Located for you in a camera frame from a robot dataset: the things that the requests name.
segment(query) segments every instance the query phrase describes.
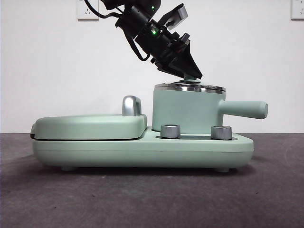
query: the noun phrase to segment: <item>dark gray surface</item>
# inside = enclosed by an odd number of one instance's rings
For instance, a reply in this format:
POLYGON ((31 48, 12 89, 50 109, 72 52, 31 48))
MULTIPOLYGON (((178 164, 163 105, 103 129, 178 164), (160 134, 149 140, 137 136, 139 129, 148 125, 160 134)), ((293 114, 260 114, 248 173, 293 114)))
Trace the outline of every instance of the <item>dark gray surface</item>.
POLYGON ((304 134, 245 134, 249 165, 90 169, 39 163, 29 134, 1 134, 2 228, 304 227, 304 134))

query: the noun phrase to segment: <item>rubber foot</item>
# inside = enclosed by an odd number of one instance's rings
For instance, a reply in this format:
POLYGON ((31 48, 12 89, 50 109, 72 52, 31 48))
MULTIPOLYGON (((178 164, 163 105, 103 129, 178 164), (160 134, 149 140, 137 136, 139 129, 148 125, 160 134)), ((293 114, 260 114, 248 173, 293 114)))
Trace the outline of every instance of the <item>rubber foot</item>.
POLYGON ((66 172, 74 171, 76 169, 77 167, 68 167, 68 166, 61 167, 61 170, 66 172))
POLYGON ((213 169, 215 172, 222 172, 222 173, 225 173, 225 172, 229 172, 229 169, 213 169))

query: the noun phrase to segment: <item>power outlet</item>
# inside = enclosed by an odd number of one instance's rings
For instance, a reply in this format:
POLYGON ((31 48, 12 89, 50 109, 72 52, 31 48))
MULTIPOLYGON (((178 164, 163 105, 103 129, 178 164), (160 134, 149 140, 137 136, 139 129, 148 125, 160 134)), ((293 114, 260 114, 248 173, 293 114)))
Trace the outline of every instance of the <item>power outlet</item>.
POLYGON ((291 0, 291 20, 304 20, 304 0, 291 0))
MULTIPOLYGON (((99 20, 99 18, 88 8, 84 0, 77 1, 78 20, 99 20)), ((91 6, 99 11, 99 0, 89 0, 91 6)))

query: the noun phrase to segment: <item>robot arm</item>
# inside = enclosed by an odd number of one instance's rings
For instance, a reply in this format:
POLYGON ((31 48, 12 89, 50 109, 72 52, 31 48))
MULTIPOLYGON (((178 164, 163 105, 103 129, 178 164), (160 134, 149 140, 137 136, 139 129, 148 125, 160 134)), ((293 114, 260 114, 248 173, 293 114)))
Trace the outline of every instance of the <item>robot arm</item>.
POLYGON ((116 26, 120 27, 134 53, 141 61, 153 56, 151 62, 158 70, 181 78, 199 78, 202 73, 190 54, 190 35, 179 36, 169 30, 182 23, 188 14, 183 4, 165 14, 158 22, 152 19, 161 6, 161 0, 102 0, 107 10, 118 9, 124 5, 124 11, 101 15, 85 0, 89 9, 100 18, 117 17, 116 26), (135 42, 147 53, 143 58, 135 42))

